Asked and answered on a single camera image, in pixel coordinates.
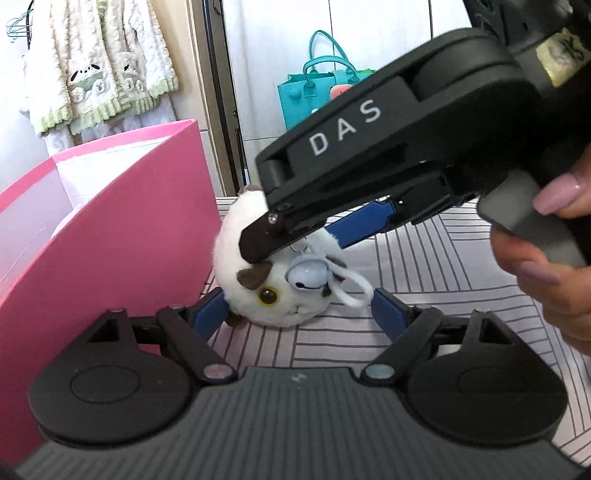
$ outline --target wire hanger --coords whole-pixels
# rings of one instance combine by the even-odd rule
[[[13,18],[6,24],[6,35],[11,39],[12,43],[14,43],[17,38],[26,38],[27,47],[31,48],[31,14],[33,13],[34,2],[35,0],[31,0],[27,10],[20,17]]]

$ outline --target yellow sticker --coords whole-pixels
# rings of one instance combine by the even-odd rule
[[[535,50],[555,87],[568,82],[591,61],[591,53],[583,46],[580,38],[566,28],[552,35]]]

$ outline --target patterned bed sheet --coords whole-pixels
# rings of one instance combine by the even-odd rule
[[[224,217],[235,199],[217,200]],[[329,219],[338,220],[343,212]],[[493,310],[563,379],[569,407],[555,444],[575,461],[591,463],[591,360],[563,342],[546,323],[541,305],[516,286],[495,263],[490,224],[470,202],[420,225],[375,235],[346,250],[347,264],[374,287],[408,304],[429,304],[446,314],[468,316],[476,307]],[[203,293],[216,287],[210,277]],[[355,295],[355,291],[346,290]],[[348,366],[359,373],[390,344],[369,308],[332,303],[320,316],[288,329],[225,323],[209,342],[240,372],[248,366]]]

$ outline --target gray ribbed surface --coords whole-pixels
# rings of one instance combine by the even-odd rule
[[[18,473],[25,480],[572,480],[580,469],[546,442],[496,452],[450,443],[418,426],[394,392],[363,387],[345,368],[248,368],[233,385],[205,389],[182,422],[146,442],[106,452],[47,443]]]

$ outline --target handbag handle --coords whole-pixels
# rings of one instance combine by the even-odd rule
[[[304,84],[304,88],[313,88],[314,87],[314,82],[312,82],[312,79],[310,78],[310,72],[308,72],[308,69],[310,67],[313,67],[314,65],[318,65],[319,63],[324,63],[326,61],[333,61],[335,63],[340,63],[341,65],[344,65],[347,67],[347,71],[351,71],[353,77],[351,78],[351,80],[349,81],[349,83],[355,85],[356,83],[359,83],[359,77],[357,76],[357,70],[355,70],[355,67],[353,67],[351,65],[351,63],[348,60],[345,60],[341,57],[335,57],[333,55],[323,55],[321,57],[316,57],[315,59],[309,60],[306,63],[304,63],[304,77],[306,77],[306,83]]]
[[[332,37],[332,35],[325,32],[324,30],[316,30],[314,33],[312,33],[312,36],[310,37],[310,45],[308,46],[308,54],[310,60],[314,60],[314,53],[312,52],[312,49],[314,48],[314,40],[316,39],[317,35],[324,35],[326,38],[328,38],[330,42],[335,46],[335,48],[339,51],[340,56],[347,61],[349,60],[343,48],[337,43],[337,41]]]

